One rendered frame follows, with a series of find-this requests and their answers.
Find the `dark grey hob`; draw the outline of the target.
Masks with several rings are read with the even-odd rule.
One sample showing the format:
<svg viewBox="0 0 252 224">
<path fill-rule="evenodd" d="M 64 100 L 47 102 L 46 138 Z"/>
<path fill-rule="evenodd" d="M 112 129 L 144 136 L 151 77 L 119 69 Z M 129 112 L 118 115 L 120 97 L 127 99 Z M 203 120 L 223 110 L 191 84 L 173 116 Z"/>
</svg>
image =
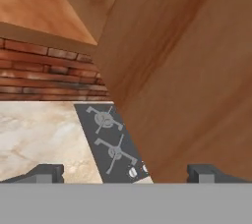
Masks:
<svg viewBox="0 0 252 224">
<path fill-rule="evenodd" d="M 77 103 L 74 107 L 104 183 L 132 184 L 150 177 L 113 103 Z M 132 167 L 136 178 L 129 176 Z"/>
</svg>

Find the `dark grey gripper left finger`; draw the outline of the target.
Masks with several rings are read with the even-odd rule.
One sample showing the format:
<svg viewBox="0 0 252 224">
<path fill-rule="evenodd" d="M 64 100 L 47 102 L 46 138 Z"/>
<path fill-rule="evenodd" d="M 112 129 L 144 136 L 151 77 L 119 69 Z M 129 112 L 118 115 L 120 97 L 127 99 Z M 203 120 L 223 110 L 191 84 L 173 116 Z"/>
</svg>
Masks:
<svg viewBox="0 0 252 224">
<path fill-rule="evenodd" d="M 62 184 L 64 182 L 63 174 L 63 164 L 38 164 L 28 173 L 0 181 L 0 184 Z"/>
</svg>

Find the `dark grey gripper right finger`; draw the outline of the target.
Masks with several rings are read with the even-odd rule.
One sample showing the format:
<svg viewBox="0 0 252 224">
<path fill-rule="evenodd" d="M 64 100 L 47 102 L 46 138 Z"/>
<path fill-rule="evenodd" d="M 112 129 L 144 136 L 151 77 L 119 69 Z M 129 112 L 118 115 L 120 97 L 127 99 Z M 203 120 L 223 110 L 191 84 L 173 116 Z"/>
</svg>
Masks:
<svg viewBox="0 0 252 224">
<path fill-rule="evenodd" d="M 188 183 L 246 183 L 246 180 L 225 174 L 211 164 L 188 164 Z"/>
</svg>

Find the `wooden cabinet door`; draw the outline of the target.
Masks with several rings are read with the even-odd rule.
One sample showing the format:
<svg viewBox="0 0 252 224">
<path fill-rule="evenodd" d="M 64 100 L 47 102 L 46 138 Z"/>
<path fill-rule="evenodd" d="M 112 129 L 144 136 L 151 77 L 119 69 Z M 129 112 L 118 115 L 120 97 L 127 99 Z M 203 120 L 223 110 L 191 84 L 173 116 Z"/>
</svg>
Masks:
<svg viewBox="0 0 252 224">
<path fill-rule="evenodd" d="M 252 0 L 116 0 L 94 62 L 155 182 L 252 180 Z"/>
</svg>

